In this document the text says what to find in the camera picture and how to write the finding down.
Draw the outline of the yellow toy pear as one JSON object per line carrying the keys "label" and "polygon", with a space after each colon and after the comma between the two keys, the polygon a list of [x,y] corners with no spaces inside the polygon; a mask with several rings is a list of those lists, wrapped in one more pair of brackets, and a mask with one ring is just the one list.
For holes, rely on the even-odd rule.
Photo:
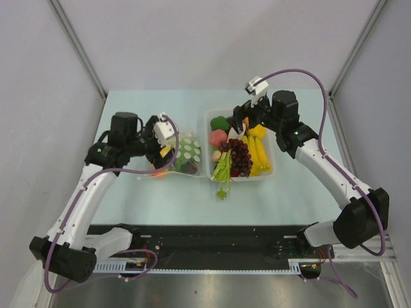
{"label": "yellow toy pear", "polygon": [[160,151],[161,157],[164,158],[171,151],[171,148],[165,147]]}

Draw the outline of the green orange toy mango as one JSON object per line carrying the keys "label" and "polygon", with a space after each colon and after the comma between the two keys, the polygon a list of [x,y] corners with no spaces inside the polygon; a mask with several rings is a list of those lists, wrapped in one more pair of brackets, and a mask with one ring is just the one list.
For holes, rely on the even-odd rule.
{"label": "green orange toy mango", "polygon": [[164,178],[168,172],[169,172],[169,169],[164,169],[162,171],[152,173],[151,176],[155,178]]}

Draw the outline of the green toy lettuce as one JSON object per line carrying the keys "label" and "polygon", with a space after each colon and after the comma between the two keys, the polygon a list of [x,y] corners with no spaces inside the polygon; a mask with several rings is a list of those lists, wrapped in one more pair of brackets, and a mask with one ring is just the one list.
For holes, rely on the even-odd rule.
{"label": "green toy lettuce", "polygon": [[185,175],[199,175],[202,167],[202,149],[198,136],[195,133],[179,135],[179,149],[173,163],[178,173]]}

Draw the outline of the clear zip top bag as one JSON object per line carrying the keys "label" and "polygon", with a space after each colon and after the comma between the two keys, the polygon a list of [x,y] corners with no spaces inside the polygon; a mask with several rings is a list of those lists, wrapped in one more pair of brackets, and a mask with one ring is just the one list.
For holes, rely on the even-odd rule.
{"label": "clear zip top bag", "polygon": [[174,163],[168,169],[152,173],[150,177],[164,178],[168,173],[175,173],[195,178],[205,177],[202,169],[203,151],[198,135],[193,132],[179,134],[179,149]]}

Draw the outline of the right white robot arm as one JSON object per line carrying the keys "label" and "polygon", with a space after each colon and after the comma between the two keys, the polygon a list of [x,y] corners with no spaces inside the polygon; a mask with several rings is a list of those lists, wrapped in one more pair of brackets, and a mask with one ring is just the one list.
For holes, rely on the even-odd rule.
{"label": "right white robot arm", "polygon": [[295,94],[279,90],[271,98],[266,95],[236,106],[228,117],[229,124],[240,133],[243,120],[249,126],[257,124],[275,133],[280,150],[311,171],[330,192],[340,207],[334,220],[313,223],[301,230],[296,241],[297,252],[312,257],[319,247],[342,244],[353,249],[364,246],[374,236],[380,236],[382,255],[385,251],[385,231],[389,215],[389,195],[382,189],[372,189],[336,162],[320,142],[320,136],[304,124],[299,116]]}

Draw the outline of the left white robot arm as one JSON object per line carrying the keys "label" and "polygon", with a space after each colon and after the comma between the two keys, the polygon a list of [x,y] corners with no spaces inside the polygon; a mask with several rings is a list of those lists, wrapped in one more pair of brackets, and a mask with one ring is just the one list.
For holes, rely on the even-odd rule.
{"label": "left white robot arm", "polygon": [[128,171],[130,159],[146,157],[157,172],[163,171],[176,155],[162,157],[161,150],[178,141],[179,129],[166,114],[153,115],[146,123],[131,112],[112,116],[109,130],[89,148],[82,177],[57,222],[44,237],[31,240],[30,251],[42,262],[48,291],[56,291],[49,282],[50,273],[83,283],[100,261],[122,253],[130,257],[144,253],[137,227],[114,225],[91,244],[86,243],[87,232],[109,187]]}

